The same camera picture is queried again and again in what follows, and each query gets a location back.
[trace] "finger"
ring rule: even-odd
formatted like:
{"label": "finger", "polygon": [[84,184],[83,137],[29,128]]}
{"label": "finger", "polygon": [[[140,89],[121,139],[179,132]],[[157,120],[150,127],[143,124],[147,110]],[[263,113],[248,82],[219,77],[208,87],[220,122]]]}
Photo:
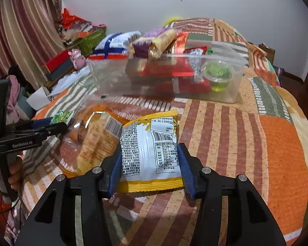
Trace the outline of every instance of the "finger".
{"label": "finger", "polygon": [[10,174],[13,175],[17,173],[21,168],[22,168],[22,159],[18,156],[14,164],[11,167],[9,167],[9,172]]}
{"label": "finger", "polygon": [[22,170],[18,171],[17,173],[13,174],[10,178],[8,178],[8,182],[10,184],[15,184],[16,182],[18,182],[21,178],[21,173]]}
{"label": "finger", "polygon": [[21,188],[21,183],[18,182],[18,183],[15,183],[15,184],[11,184],[10,186],[11,186],[11,188],[12,188],[13,190],[20,190],[20,188]]}

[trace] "curtain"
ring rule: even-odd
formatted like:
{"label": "curtain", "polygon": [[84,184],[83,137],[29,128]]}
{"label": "curtain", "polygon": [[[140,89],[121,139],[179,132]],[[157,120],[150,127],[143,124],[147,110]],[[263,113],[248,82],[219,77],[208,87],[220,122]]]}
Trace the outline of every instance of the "curtain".
{"label": "curtain", "polygon": [[41,70],[65,49],[56,27],[61,0],[0,0],[0,77],[19,65],[38,89],[47,80]]}

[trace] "blue gripper pad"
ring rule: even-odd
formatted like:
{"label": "blue gripper pad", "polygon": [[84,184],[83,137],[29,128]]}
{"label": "blue gripper pad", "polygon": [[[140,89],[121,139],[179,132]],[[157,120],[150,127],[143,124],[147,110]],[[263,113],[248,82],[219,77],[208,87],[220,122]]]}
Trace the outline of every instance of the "blue gripper pad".
{"label": "blue gripper pad", "polygon": [[177,154],[184,187],[186,189],[186,192],[191,196],[192,199],[194,199],[196,195],[194,175],[191,171],[190,166],[188,165],[185,153],[183,152],[179,144],[177,145]]}
{"label": "blue gripper pad", "polygon": [[47,126],[50,125],[52,117],[44,118],[44,119],[39,119],[39,120],[33,120],[32,122],[32,128],[37,129],[42,126]]}
{"label": "blue gripper pad", "polygon": [[111,173],[110,186],[108,189],[109,195],[113,196],[117,192],[117,187],[121,178],[121,169],[122,169],[122,151],[118,153],[117,160],[115,162],[114,168]]}

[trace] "bedsheet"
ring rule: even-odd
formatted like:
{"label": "bedsheet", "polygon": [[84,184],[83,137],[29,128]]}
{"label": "bedsheet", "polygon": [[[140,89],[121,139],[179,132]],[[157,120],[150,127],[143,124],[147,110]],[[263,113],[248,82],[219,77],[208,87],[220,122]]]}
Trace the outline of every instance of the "bedsheet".
{"label": "bedsheet", "polygon": [[[130,106],[147,108],[149,113],[177,109],[179,142],[221,175],[247,175],[291,245],[301,232],[308,207],[307,119],[294,97],[276,86],[265,52],[247,43],[233,27],[218,19],[183,19],[171,26],[192,31],[196,26],[196,36],[204,34],[206,39],[229,43],[248,59],[236,102],[113,97],[110,107],[128,119],[138,117],[125,113]],[[86,75],[36,118],[75,110],[82,97],[95,91],[91,76]],[[22,198],[29,211],[66,167],[59,156],[59,143],[51,137],[25,154]],[[104,200],[112,244],[189,245],[199,203],[183,189],[115,194]],[[227,200],[223,199],[220,245],[225,242],[226,228]]]}

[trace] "transparent plastic container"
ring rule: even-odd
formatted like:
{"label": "transparent plastic container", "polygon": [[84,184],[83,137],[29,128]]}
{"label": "transparent plastic container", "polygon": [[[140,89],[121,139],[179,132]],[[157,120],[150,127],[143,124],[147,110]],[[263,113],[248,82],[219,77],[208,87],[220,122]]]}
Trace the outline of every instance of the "transparent plastic container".
{"label": "transparent plastic container", "polygon": [[89,60],[88,65],[101,95],[235,102],[247,60],[227,44],[187,41],[187,47],[204,45],[213,53],[163,54],[157,60]]}

